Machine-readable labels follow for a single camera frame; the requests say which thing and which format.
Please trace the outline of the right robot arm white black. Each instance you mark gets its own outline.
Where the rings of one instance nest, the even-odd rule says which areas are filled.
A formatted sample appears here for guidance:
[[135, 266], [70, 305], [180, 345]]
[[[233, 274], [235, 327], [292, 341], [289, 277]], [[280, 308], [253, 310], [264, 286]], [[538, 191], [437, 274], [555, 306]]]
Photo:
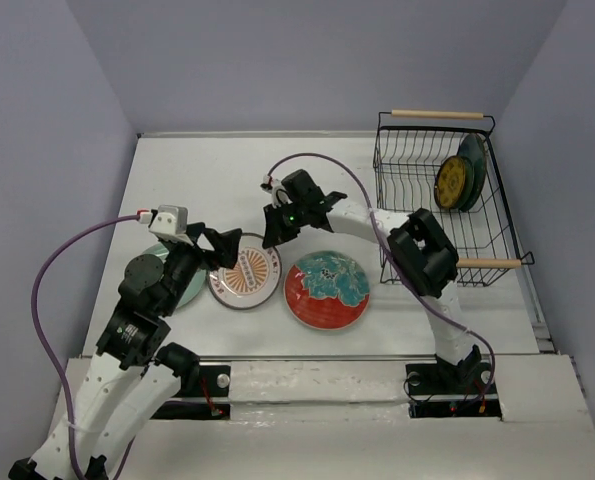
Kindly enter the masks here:
[[481, 352], [466, 326], [457, 293], [457, 251], [427, 209], [394, 213], [325, 194], [299, 169], [282, 180], [266, 175], [261, 189], [271, 195], [264, 207], [264, 246], [298, 237], [303, 227], [346, 234], [376, 243], [426, 309], [435, 342], [432, 379], [459, 392], [477, 377]]

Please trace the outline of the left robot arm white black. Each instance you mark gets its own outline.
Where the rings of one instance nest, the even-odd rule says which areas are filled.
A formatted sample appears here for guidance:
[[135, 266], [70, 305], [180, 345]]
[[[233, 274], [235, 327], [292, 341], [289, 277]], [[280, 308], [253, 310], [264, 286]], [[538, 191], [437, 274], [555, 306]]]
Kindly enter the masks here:
[[198, 271], [235, 266], [242, 232], [219, 233], [199, 222], [153, 233], [167, 257], [143, 254], [128, 263], [81, 386], [72, 390], [63, 367], [56, 368], [66, 412], [33, 455], [13, 464], [9, 478], [116, 479], [152, 415], [174, 394], [196, 388], [199, 357], [165, 341], [165, 320]]

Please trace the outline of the dark teal blossom plate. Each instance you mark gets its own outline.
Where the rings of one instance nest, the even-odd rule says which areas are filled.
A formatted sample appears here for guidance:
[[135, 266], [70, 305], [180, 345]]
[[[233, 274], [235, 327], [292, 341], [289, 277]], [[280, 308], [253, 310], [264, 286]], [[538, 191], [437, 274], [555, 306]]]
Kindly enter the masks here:
[[459, 206], [460, 211], [466, 212], [477, 203], [486, 181], [486, 152], [481, 137], [477, 134], [468, 134], [460, 143], [457, 155], [468, 159], [471, 164], [470, 177], [473, 185], [465, 201]]

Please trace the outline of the small yellow brown plate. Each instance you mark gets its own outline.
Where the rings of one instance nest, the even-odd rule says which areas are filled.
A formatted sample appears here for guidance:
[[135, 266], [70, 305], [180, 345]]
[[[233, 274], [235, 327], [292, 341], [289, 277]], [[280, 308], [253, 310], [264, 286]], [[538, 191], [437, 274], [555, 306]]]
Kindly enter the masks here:
[[472, 162], [459, 155], [448, 157], [440, 166], [434, 182], [434, 199], [439, 208], [459, 209], [465, 205], [474, 186]]

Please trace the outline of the red teal floral plate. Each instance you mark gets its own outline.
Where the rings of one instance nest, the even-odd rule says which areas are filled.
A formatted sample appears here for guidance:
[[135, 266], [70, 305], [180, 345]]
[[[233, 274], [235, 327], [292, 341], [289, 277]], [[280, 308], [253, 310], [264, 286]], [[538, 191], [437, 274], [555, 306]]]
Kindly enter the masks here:
[[324, 250], [301, 257], [289, 268], [283, 294], [297, 321], [332, 332], [351, 327], [366, 313], [370, 284], [356, 260]]

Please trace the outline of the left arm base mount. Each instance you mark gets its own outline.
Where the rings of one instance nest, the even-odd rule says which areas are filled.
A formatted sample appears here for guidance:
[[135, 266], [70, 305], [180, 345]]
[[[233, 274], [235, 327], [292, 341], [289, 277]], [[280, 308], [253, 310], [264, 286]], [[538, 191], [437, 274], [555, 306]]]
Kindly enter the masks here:
[[199, 377], [184, 384], [153, 414], [152, 420], [228, 420], [231, 405], [229, 389], [231, 366], [202, 364]]

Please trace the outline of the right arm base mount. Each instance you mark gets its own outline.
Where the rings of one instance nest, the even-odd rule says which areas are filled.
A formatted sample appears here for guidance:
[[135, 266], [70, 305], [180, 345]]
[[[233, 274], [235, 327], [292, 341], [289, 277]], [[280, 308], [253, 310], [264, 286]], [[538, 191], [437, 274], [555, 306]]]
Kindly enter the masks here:
[[460, 386], [448, 386], [437, 374], [435, 363], [406, 366], [403, 393], [408, 398], [413, 419], [427, 418], [502, 418], [496, 385], [484, 394], [490, 377], [490, 364], [477, 367], [475, 376]]

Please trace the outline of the white sunburst pattern plate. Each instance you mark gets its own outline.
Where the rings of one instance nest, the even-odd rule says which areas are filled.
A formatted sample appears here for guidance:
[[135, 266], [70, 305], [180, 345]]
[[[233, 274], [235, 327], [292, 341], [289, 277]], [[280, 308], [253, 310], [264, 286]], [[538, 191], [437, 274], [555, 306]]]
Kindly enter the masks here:
[[213, 297], [233, 310], [250, 310], [268, 301], [282, 276], [282, 261], [275, 247], [264, 248], [263, 237], [243, 233], [237, 263], [232, 269], [211, 271], [208, 287]]

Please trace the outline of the light green flower plate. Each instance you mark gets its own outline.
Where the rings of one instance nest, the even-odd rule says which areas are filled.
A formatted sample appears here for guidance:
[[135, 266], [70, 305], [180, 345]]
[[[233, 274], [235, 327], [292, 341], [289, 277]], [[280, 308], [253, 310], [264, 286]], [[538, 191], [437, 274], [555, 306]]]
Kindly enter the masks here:
[[[168, 250], [163, 245], [156, 244], [144, 250], [143, 254], [153, 255], [159, 258], [162, 262], [164, 262], [168, 256]], [[177, 304], [177, 310], [188, 305], [201, 293], [206, 283], [206, 277], [207, 273], [205, 270], [199, 269], [196, 271], [185, 292], [183, 293], [179, 303]]]

